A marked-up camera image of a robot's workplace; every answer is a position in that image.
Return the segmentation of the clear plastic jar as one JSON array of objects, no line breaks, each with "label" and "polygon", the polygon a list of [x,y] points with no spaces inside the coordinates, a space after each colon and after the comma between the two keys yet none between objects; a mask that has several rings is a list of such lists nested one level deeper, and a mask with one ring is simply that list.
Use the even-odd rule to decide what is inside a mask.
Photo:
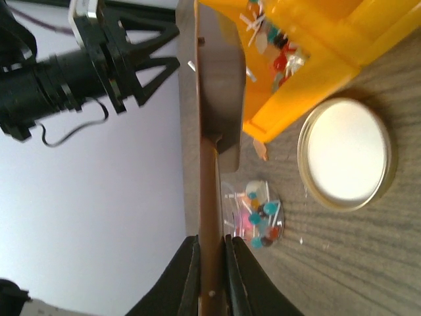
[{"label": "clear plastic jar", "polygon": [[284,208],[268,181],[251,180],[244,186],[223,182],[221,194],[225,233],[255,249],[268,248],[282,237]]}]

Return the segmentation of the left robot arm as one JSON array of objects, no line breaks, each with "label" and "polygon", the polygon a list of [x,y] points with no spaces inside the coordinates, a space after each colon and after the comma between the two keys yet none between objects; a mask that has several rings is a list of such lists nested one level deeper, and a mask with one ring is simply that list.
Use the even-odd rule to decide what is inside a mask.
[{"label": "left robot arm", "polygon": [[144,105],[179,67],[155,51],[176,38],[174,22],[134,16],[102,1],[71,1],[71,34],[79,49],[37,61],[33,34],[1,3],[1,130],[23,142],[41,119],[82,110],[107,96],[116,111],[134,97]]}]

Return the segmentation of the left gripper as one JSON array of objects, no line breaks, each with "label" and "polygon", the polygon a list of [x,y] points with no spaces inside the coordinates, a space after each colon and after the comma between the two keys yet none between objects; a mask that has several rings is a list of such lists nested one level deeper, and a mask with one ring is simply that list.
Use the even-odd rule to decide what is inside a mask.
[{"label": "left gripper", "polygon": [[[180,67],[176,57],[148,57],[134,66],[131,52],[154,53],[179,36],[172,22],[163,22],[108,8],[99,1],[97,20],[77,18],[76,25],[84,42],[84,49],[108,95],[116,113],[126,111],[124,100],[134,96],[142,107],[160,86]],[[132,41],[129,34],[140,33],[143,38]],[[164,69],[143,85],[136,73],[162,66]]]}]

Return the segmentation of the gold jar lid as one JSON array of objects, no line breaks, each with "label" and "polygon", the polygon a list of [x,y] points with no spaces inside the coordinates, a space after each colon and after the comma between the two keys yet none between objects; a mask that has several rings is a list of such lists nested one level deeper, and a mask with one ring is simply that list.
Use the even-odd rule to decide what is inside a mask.
[{"label": "gold jar lid", "polygon": [[316,106],[297,144],[306,189],[320,205],[339,212],[380,199],[393,182],[397,160],[397,146],[381,117],[349,98]]}]

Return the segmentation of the orange bin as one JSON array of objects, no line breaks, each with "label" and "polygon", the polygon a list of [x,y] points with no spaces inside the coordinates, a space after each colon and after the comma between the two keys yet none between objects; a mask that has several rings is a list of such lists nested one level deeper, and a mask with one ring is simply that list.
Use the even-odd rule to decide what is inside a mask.
[{"label": "orange bin", "polygon": [[256,37],[246,29],[251,17],[246,1],[203,1],[236,26],[245,55],[245,64],[254,78],[245,84],[243,131],[261,142],[271,142],[288,126],[343,87],[359,68],[331,49],[315,34],[327,20],[306,1],[265,1],[263,11],[270,22],[286,32],[298,45],[286,51],[283,60],[302,55],[304,64],[293,72],[284,70],[280,84],[275,82],[274,59],[260,54]]},{"label": "orange bin", "polygon": [[305,47],[311,40],[365,66],[420,25],[419,1],[267,1],[270,20]]}]

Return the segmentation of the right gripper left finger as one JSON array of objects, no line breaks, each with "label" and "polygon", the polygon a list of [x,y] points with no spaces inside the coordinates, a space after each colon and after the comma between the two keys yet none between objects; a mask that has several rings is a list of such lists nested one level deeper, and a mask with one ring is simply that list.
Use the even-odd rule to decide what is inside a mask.
[{"label": "right gripper left finger", "polygon": [[152,289],[127,315],[197,315],[199,292],[199,238],[188,236]]}]

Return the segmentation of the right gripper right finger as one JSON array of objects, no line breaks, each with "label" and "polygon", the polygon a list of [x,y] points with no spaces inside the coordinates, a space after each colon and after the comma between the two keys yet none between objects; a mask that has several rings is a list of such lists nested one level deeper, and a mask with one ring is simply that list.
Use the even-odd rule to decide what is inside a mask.
[{"label": "right gripper right finger", "polygon": [[229,315],[302,315],[274,285],[240,237],[225,236]]}]

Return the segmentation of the brown plastic scoop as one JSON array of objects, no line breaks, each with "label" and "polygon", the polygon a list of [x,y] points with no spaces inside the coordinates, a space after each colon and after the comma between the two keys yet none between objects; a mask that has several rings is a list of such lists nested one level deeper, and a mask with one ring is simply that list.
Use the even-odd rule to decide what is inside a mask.
[{"label": "brown plastic scoop", "polygon": [[200,118],[200,315],[227,315],[220,172],[236,171],[245,57],[235,24],[215,1],[195,1],[195,67]]}]

